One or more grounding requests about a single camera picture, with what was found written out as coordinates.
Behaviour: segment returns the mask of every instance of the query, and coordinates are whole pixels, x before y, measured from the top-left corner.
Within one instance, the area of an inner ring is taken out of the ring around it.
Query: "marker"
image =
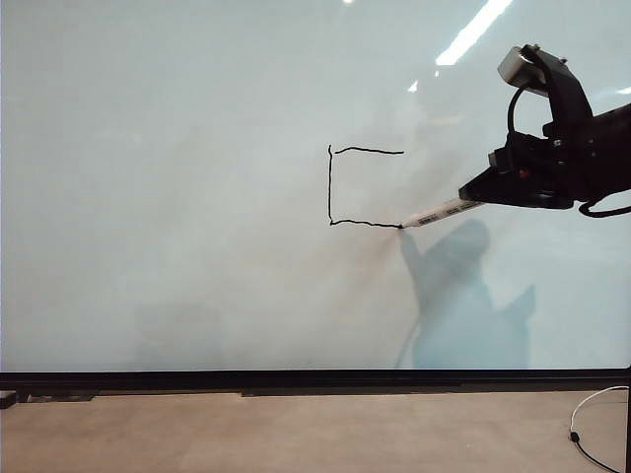
[[[407,229],[409,227],[423,227],[424,225],[438,222],[439,220],[450,217],[451,215],[459,214],[465,210],[479,207],[483,203],[484,202],[476,202],[474,200],[452,199],[449,202],[433,207],[430,210],[412,215],[409,220],[401,223],[401,227],[403,229]]]

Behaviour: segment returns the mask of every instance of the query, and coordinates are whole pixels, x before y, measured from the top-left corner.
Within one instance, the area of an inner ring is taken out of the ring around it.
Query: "black frame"
[[[323,390],[401,388],[489,391],[580,389],[628,383],[631,367],[606,370],[274,370],[212,372],[0,372],[1,390]]]

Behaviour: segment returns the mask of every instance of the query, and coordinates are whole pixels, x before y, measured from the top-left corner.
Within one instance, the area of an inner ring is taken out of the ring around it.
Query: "black cable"
[[[590,207],[600,202],[602,199],[604,199],[604,197],[599,197],[598,199],[592,199],[586,202],[585,204],[582,204],[581,207],[579,207],[579,212],[581,212],[583,215],[586,215],[588,217],[594,217],[595,219],[601,219],[603,217],[613,217],[614,215],[628,214],[629,212],[631,212],[631,206],[621,207],[619,209],[614,209],[614,210],[602,210],[599,212],[592,212],[590,210]]]
[[[513,98],[511,99],[511,103],[509,103],[509,113],[508,113],[508,127],[509,127],[509,133],[513,134],[515,133],[515,105],[517,104],[517,100],[520,98],[520,95],[522,94],[522,92],[528,87],[528,84],[524,84],[521,87],[519,87],[517,89],[517,91],[515,92],[515,94],[513,95]]]
[[[618,470],[614,470],[613,468],[611,468],[609,465],[605,465],[604,463],[602,463],[599,460],[596,460],[594,457],[592,457],[589,453],[587,453],[585,451],[585,449],[583,448],[583,446],[581,445],[581,438],[579,437],[579,433],[578,432],[572,432],[570,433],[570,440],[576,445],[577,449],[589,460],[591,460],[593,463],[595,463],[596,465],[598,465],[600,468],[603,468],[607,471],[610,471],[611,473],[620,473]]]
[[[382,150],[373,150],[370,148],[358,148],[356,146],[351,146],[349,148],[344,148],[343,150],[336,151],[335,154],[339,155],[340,153],[344,153],[349,150],[357,150],[357,151],[366,151],[369,153],[382,153],[384,155],[402,155],[402,151],[382,151]],[[333,181],[333,154],[331,153],[331,145],[328,145],[328,224],[331,226],[338,224],[356,224],[356,225],[369,225],[371,227],[382,227],[382,228],[391,228],[391,229],[402,229],[401,224],[380,224],[376,222],[366,222],[363,220],[333,220],[331,216],[331,182]]]

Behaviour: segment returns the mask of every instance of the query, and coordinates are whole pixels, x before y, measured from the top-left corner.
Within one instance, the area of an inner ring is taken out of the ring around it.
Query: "cable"
[[[614,210],[602,210],[599,212],[591,211],[590,207],[600,202],[602,199],[604,199],[604,197],[599,197],[598,199],[592,199],[586,202],[585,204],[582,204],[581,207],[579,207],[579,212],[581,212],[583,215],[586,215],[588,217],[594,217],[595,219],[601,219],[603,217],[613,217],[614,215],[623,215],[623,214],[628,214],[629,212],[631,212],[631,206],[621,207],[619,209],[614,209]]]
[[[591,460],[593,463],[598,465],[600,468],[603,468],[603,469],[605,469],[607,471],[610,471],[611,473],[619,473],[617,470],[614,470],[609,465],[606,465],[606,464],[602,463],[601,461],[596,460],[593,456],[591,456],[589,453],[587,453],[585,451],[585,449],[583,448],[583,446],[581,445],[581,437],[579,436],[579,433],[574,430],[574,421],[576,419],[576,414],[579,412],[579,409],[581,409],[581,407],[586,402],[588,402],[590,399],[594,399],[596,396],[601,395],[601,394],[603,394],[604,392],[607,392],[607,391],[612,391],[614,389],[629,389],[629,386],[611,386],[611,387],[608,387],[607,389],[603,389],[603,390],[601,390],[599,392],[595,392],[594,394],[586,397],[585,399],[583,399],[579,403],[578,406],[576,406],[576,408],[572,412],[572,417],[570,418],[570,440],[576,445],[576,447],[577,447],[577,449],[579,450],[580,453],[582,453],[586,458]]]
[[[508,126],[509,126],[509,134],[515,133],[515,105],[517,104],[517,100],[520,98],[522,92],[528,87],[528,84],[524,84],[517,89],[513,98],[511,99],[511,103],[509,103],[509,113],[508,113]]]
[[[344,153],[345,151],[357,150],[357,151],[366,151],[369,153],[382,153],[383,155],[402,155],[402,151],[382,151],[382,150],[373,150],[370,148],[358,148],[356,146],[351,146],[348,148],[344,148],[343,150],[336,151],[335,154],[339,155]],[[333,220],[331,217],[331,183],[333,181],[333,153],[331,153],[331,145],[328,145],[328,221],[329,225],[334,226],[338,224],[356,224],[356,225],[368,225],[370,227],[382,227],[382,228],[391,228],[391,229],[402,229],[401,224],[380,224],[376,222],[366,222],[363,220]]]

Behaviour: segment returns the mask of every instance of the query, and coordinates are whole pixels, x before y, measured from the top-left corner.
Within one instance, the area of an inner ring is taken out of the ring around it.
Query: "black marker line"
[[[350,151],[350,150],[366,151],[368,153],[381,153],[383,155],[402,155],[403,154],[402,151],[373,150],[371,148],[359,148],[357,146],[349,146],[348,148],[344,148],[343,150],[336,151],[335,154],[339,155],[340,153],[344,153],[344,152]]]
[[[382,151],[382,150],[371,150],[369,148],[358,148],[352,146],[350,148],[345,148],[341,151],[336,151],[335,154],[339,155],[340,153],[344,153],[349,150],[358,150],[358,151],[367,151],[370,153],[382,153],[384,155],[402,155],[402,151]],[[363,220],[333,220],[331,216],[331,182],[333,181],[333,155],[331,153],[331,145],[328,145],[328,224],[331,226],[338,224],[356,224],[356,225],[368,225],[371,227],[382,227],[382,228],[391,228],[391,229],[402,229],[403,226],[401,224],[380,224],[376,222],[366,222]]]

